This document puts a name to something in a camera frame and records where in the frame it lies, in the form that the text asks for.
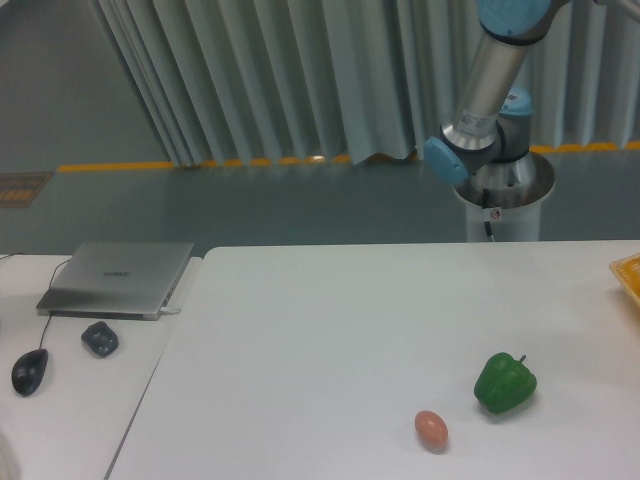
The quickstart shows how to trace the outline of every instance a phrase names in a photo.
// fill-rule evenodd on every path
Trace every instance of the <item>computer mouse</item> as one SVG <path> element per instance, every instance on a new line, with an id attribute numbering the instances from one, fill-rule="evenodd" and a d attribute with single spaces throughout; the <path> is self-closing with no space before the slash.
<path id="1" fill-rule="evenodd" d="M 100 357 L 110 355 L 118 348 L 118 335 L 109 325 L 100 321 L 89 326 L 82 334 L 82 341 Z"/>
<path id="2" fill-rule="evenodd" d="M 28 397 L 35 392 L 42 382 L 48 360 L 49 352 L 46 348 L 39 348 L 22 355 L 11 371 L 11 383 L 15 391 L 23 397 Z"/>

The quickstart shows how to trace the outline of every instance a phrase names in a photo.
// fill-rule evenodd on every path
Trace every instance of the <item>brown egg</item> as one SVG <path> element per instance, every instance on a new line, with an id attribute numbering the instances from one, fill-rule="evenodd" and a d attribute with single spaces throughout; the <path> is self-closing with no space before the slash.
<path id="1" fill-rule="evenodd" d="M 449 431 L 439 415 L 425 410 L 416 415 L 416 431 L 420 438 L 431 446 L 443 447 L 449 438 Z"/>

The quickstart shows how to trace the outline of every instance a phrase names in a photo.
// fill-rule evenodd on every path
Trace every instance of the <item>laptop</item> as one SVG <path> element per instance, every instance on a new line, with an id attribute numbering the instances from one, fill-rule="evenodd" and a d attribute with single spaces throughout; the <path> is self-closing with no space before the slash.
<path id="1" fill-rule="evenodd" d="M 193 243 L 83 243 L 37 305 L 40 315 L 157 320 Z"/>

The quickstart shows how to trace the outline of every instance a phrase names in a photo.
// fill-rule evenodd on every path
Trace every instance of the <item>yellow tray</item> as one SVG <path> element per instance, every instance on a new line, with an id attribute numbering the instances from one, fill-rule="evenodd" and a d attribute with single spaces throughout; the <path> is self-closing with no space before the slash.
<path id="1" fill-rule="evenodd" d="M 609 268 L 640 306 L 640 253 L 611 262 Z"/>

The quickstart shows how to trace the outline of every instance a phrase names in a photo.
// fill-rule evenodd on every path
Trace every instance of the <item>blue joint cap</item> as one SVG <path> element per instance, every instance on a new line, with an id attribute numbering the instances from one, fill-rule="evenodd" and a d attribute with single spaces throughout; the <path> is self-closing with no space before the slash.
<path id="1" fill-rule="evenodd" d="M 531 95 L 523 88 L 513 87 L 500 109 L 500 115 L 506 117 L 526 117 L 533 113 Z"/>
<path id="2" fill-rule="evenodd" d="M 551 0 L 476 0 L 480 23 L 495 35 L 515 37 L 544 18 Z"/>
<path id="3" fill-rule="evenodd" d="M 423 152 L 425 161 L 441 180 L 458 185 L 469 178 L 467 168 L 442 140 L 430 137 Z"/>

